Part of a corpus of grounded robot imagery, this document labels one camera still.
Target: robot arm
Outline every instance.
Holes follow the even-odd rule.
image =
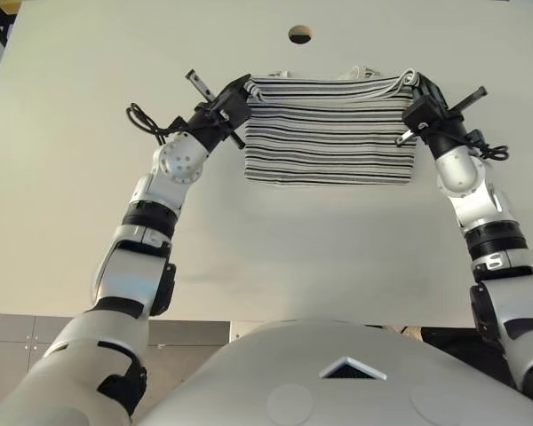
[[[195,73],[188,75],[198,81]],[[209,154],[250,116],[246,75],[184,122],[159,129],[137,106],[141,129],[160,146],[137,184],[123,222],[93,287],[93,307],[72,319],[15,392],[0,405],[0,426],[116,426],[130,416],[146,389],[142,356],[148,318],[168,309],[175,266],[171,237],[187,189]],[[165,143],[164,136],[173,135]]]
[[[504,351],[517,388],[533,399],[533,251],[483,161],[507,159],[507,148],[490,148],[478,130],[466,133],[462,124],[462,110],[486,94],[481,87],[449,110],[438,87],[421,75],[416,100],[403,114],[410,130],[397,142],[418,135],[428,145],[438,187],[472,258],[476,327]]]

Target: circular hole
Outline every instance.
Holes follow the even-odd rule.
[[[306,25],[296,25],[288,32],[288,38],[294,44],[304,44],[312,40],[312,30]]]

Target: striped cloth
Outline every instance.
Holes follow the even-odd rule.
[[[415,142],[398,147],[418,73],[370,80],[247,82],[245,177],[278,185],[404,184]]]

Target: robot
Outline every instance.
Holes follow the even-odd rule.
[[[93,307],[72,319],[0,405],[0,426],[120,426],[147,386],[148,319],[171,302],[171,238],[188,188],[223,140],[250,117],[245,75],[204,95],[188,122],[159,128],[135,104],[137,127],[156,136],[152,169],[137,184],[98,271]],[[515,388],[407,336],[343,321],[287,320],[230,343],[142,423],[280,426],[533,425],[533,252],[485,161],[504,160],[424,75],[403,113],[438,171],[472,258],[475,325],[505,354]],[[244,143],[237,137],[239,146]]]

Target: white tabletop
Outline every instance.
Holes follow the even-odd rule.
[[[312,42],[287,31],[308,25]],[[533,2],[487,0],[39,0],[25,3],[0,66],[0,312],[74,315],[151,162],[155,141],[124,116],[162,125],[239,75],[352,65],[414,67],[511,160],[494,164],[533,248]],[[278,188],[243,177],[219,146],[174,236],[178,320],[332,317],[469,326],[473,284],[433,160],[418,149],[406,186]]]

